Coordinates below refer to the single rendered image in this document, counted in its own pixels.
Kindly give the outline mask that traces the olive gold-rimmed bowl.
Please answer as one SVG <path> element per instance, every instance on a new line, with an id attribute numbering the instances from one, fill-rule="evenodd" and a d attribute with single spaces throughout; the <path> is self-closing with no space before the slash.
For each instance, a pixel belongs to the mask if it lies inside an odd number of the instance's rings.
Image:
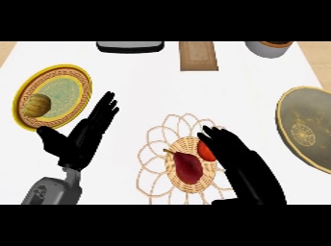
<path id="1" fill-rule="evenodd" d="M 276 130 L 297 158 L 331 174 L 331 92 L 291 88 L 276 103 Z"/>

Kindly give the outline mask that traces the yellow patterned plate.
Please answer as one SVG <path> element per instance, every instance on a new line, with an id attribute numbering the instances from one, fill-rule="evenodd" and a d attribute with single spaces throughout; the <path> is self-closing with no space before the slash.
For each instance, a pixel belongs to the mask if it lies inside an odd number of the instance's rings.
<path id="1" fill-rule="evenodd" d="M 24 105 L 34 94 L 43 94 L 52 100 L 52 109 L 37 118 L 22 113 Z M 30 77 L 18 90 L 12 106 L 15 121 L 28 131 L 36 131 L 41 126 L 56 129 L 80 115 L 90 99 L 89 72 L 74 64 L 53 65 Z"/>

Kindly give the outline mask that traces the dark red pear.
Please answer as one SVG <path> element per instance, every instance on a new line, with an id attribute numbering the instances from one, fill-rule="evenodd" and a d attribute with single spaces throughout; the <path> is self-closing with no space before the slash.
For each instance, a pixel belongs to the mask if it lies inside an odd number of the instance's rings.
<path id="1" fill-rule="evenodd" d="M 197 156 L 166 149 L 166 173 L 176 185 L 195 185 L 203 177 L 203 163 Z"/>

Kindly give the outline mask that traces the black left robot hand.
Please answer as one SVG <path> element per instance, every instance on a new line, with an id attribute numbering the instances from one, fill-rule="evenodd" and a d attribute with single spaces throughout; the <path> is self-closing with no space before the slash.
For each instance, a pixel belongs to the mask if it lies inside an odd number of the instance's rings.
<path id="1" fill-rule="evenodd" d="M 44 150 L 59 157 L 58 165 L 81 171 L 92 163 L 102 136 L 120 111 L 115 93 L 102 96 L 92 114 L 77 124 L 70 136 L 47 126 L 37 129 L 43 139 Z"/>

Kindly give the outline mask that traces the brown wooden board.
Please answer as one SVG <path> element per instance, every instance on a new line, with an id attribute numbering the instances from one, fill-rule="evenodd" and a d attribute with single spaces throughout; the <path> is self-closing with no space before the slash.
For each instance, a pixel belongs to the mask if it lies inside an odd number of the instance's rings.
<path id="1" fill-rule="evenodd" d="M 180 70 L 217 71 L 214 44 L 211 41 L 180 41 Z"/>

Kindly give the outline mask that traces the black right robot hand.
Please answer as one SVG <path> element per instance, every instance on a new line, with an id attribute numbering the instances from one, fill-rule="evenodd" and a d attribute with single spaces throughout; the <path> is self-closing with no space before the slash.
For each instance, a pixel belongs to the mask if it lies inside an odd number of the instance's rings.
<path id="1" fill-rule="evenodd" d="M 284 191 L 269 165 L 228 130 L 203 127 L 198 137 L 219 160 L 237 198 L 214 200 L 217 206 L 285 206 Z"/>

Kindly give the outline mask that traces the orange-red round fruit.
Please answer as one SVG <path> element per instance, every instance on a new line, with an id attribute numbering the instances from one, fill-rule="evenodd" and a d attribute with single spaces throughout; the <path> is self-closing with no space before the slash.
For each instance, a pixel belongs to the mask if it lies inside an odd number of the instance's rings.
<path id="1" fill-rule="evenodd" d="M 216 157 L 203 141 L 198 143 L 198 154 L 205 161 L 216 161 Z"/>

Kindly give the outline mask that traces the woven wicker placemat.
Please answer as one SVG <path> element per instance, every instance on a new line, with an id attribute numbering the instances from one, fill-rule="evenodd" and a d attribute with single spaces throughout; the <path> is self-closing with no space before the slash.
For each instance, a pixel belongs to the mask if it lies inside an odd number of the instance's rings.
<path id="1" fill-rule="evenodd" d="M 170 114 L 161 125 L 146 132 L 146 143 L 137 152 L 140 169 L 136 176 L 136 189 L 146 196 L 149 204 L 157 199 L 174 201 L 174 194 L 185 195 L 183 204 L 208 205 L 205 193 L 211 191 L 220 200 L 225 192 L 216 180 L 228 181 L 225 169 L 204 142 L 198 138 L 204 126 L 216 126 L 208 118 L 197 118 L 191 113 Z"/>

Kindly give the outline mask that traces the grey pot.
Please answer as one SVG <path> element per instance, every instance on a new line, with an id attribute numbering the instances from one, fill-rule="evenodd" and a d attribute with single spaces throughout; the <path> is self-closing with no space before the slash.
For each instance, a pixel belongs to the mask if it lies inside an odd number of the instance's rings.
<path id="1" fill-rule="evenodd" d="M 245 46 L 257 56 L 273 59 L 284 55 L 291 44 L 291 41 L 248 41 Z"/>

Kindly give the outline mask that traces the brown bread roll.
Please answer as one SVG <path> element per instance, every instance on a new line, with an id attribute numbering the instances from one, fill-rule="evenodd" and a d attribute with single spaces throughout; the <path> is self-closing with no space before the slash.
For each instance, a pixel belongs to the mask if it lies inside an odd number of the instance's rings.
<path id="1" fill-rule="evenodd" d="M 41 117 L 52 109 L 52 99 L 44 94 L 34 94 L 25 102 L 22 113 L 28 117 Z"/>

